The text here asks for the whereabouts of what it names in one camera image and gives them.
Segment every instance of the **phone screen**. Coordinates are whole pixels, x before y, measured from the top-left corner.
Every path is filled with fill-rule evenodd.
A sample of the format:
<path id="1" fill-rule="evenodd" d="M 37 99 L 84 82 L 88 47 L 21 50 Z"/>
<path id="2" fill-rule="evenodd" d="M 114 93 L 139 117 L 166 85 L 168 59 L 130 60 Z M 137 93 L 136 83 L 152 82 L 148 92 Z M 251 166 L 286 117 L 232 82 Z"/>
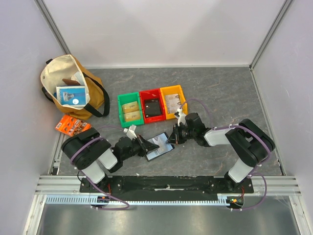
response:
<path id="1" fill-rule="evenodd" d="M 148 141 L 154 144 L 157 144 L 158 146 L 160 146 L 160 148 L 156 149 L 155 151 L 148 153 L 147 154 L 147 160 L 151 161 L 171 150 L 174 149 L 174 146 L 171 144 L 166 143 L 168 139 L 168 136 L 166 134 L 166 132 L 159 134 L 151 139 L 149 139 Z"/>

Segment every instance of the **white wall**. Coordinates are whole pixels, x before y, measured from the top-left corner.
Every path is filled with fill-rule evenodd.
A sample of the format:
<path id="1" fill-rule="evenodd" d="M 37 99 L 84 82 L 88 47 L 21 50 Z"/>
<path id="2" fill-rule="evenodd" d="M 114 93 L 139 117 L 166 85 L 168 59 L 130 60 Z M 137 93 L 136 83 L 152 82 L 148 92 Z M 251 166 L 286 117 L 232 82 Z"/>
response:
<path id="1" fill-rule="evenodd" d="M 34 0 L 0 2 L 0 234 L 22 234 L 61 117 L 41 94 L 45 61 L 63 52 Z"/>
<path id="2" fill-rule="evenodd" d="M 248 65 L 284 0 L 45 0 L 85 66 Z"/>
<path id="3" fill-rule="evenodd" d="M 313 1 L 296 0 L 255 68 L 281 153 L 313 218 Z"/>

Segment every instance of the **snack package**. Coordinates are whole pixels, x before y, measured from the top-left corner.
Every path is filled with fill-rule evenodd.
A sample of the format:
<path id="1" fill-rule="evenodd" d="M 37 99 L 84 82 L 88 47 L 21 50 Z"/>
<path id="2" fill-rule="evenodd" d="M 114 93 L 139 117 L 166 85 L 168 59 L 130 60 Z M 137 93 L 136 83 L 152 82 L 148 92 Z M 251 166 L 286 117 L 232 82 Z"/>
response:
<path id="1" fill-rule="evenodd" d="M 125 121 L 135 121 L 135 120 L 139 120 L 140 117 L 140 112 L 139 111 L 135 111 L 135 112 L 131 112 L 131 113 L 126 113 L 124 114 L 124 118 Z"/>
<path id="2" fill-rule="evenodd" d="M 167 107 L 167 113 L 173 114 L 181 106 L 181 102 L 178 94 L 165 95 L 165 103 Z"/>
<path id="3" fill-rule="evenodd" d="M 89 123 L 71 117 L 69 115 L 64 115 L 59 124 L 55 127 L 56 130 L 69 136 L 74 136 L 90 128 L 91 125 Z"/>
<path id="4" fill-rule="evenodd" d="M 128 104 L 123 104 L 122 105 L 123 113 L 131 113 L 134 111 L 139 111 L 139 105 L 137 101 L 128 103 Z"/>

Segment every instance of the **orange package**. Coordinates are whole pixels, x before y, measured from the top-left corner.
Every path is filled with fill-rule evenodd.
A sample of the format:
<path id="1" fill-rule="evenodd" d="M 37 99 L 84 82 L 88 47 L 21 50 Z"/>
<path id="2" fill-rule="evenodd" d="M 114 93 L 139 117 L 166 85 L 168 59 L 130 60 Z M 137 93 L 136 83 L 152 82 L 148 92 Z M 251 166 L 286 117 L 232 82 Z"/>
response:
<path id="1" fill-rule="evenodd" d="M 64 115 L 59 124 L 55 127 L 56 130 L 69 136 L 74 136 L 90 128 L 91 125 L 89 123 L 83 122 L 69 115 Z"/>

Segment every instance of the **gray floor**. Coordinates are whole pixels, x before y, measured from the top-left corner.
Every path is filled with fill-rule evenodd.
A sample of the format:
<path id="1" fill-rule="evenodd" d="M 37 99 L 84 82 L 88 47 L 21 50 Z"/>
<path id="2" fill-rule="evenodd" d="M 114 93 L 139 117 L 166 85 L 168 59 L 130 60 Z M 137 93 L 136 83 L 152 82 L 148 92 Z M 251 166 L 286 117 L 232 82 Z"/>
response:
<path id="1" fill-rule="evenodd" d="M 117 95 L 159 87 L 182 86 L 186 99 L 203 100 L 213 114 L 213 125 L 224 126 L 249 118 L 267 131 L 260 102 L 248 68 L 155 68 L 155 69 L 105 69 L 91 70 L 102 78 L 111 98 L 110 115 L 88 120 L 97 128 L 106 124 L 120 126 Z M 203 107 L 191 102 L 188 112 L 199 113 L 208 126 L 208 117 Z M 176 120 L 167 120 L 138 126 L 137 133 L 149 139 L 166 131 L 171 134 Z M 111 144 L 115 144 L 123 133 L 114 129 L 99 131 Z M 200 147 L 189 140 L 151 162 L 138 156 L 127 159 L 115 175 L 217 175 L 223 176 L 238 159 L 231 146 Z M 281 175 L 279 163 L 272 159 L 258 172 L 265 175 Z M 61 159 L 59 175 L 73 175 L 77 171 L 66 156 Z"/>
<path id="2" fill-rule="evenodd" d="M 258 197 L 246 197 L 247 206 Z M 268 197 L 256 210 L 216 206 L 132 206 L 96 211 L 45 205 L 37 235 L 300 235 L 288 197 Z"/>

